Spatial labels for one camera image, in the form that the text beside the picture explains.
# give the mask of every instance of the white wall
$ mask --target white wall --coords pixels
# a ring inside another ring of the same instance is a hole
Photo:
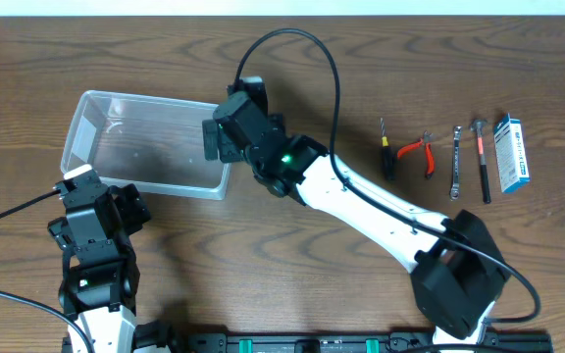
[[[565,15],[565,0],[0,0],[0,16]]]

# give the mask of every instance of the silver wrench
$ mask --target silver wrench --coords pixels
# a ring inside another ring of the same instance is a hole
[[[452,187],[450,187],[450,199],[459,198],[459,139],[461,138],[461,126],[456,126],[453,130],[454,137],[454,157],[452,159]]]

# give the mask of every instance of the red handle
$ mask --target red handle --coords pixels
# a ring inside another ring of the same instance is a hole
[[[424,153],[427,155],[427,172],[424,174],[424,177],[429,179],[436,171],[436,160],[433,158],[433,153],[431,152],[431,143],[427,143],[424,148]]]
[[[396,153],[396,159],[400,159],[405,154],[407,154],[407,153],[413,151],[414,149],[422,146],[422,143],[423,143],[423,141],[422,141],[422,138],[421,138],[418,142],[415,142],[415,143],[412,143],[412,144],[409,144],[409,145],[406,145],[406,146],[400,148],[398,150],[398,152]]]

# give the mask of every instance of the wooden surface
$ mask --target wooden surface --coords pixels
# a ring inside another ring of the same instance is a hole
[[[217,103],[236,64],[263,33],[299,26],[322,38],[342,84],[338,154],[353,169],[422,207],[467,209],[488,225],[505,259],[536,286],[541,316],[504,326],[546,329],[565,352],[565,18],[0,19],[0,211],[51,189],[80,95],[88,89]],[[288,128],[328,142],[333,78],[322,53],[294,36],[264,44],[247,75],[267,83]],[[492,139],[492,203],[484,205],[473,134],[462,142],[461,198],[450,202],[452,127],[506,110],[523,122],[531,183],[499,190]],[[426,129],[423,153],[379,171],[379,117],[392,145]],[[154,220],[133,238],[141,271],[139,321],[187,330],[384,331],[428,328],[408,275],[343,222],[279,200],[232,169],[225,201],[145,195]],[[61,253],[46,231],[57,198],[0,222],[0,289],[58,307]],[[525,314],[512,279],[493,314]],[[59,351],[65,326],[0,299],[0,352]]]

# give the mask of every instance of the plastic bin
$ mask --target plastic bin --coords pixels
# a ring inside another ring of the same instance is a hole
[[[108,185],[223,200],[230,164],[204,159],[202,121],[217,105],[87,91],[69,128],[63,173],[91,164]]]

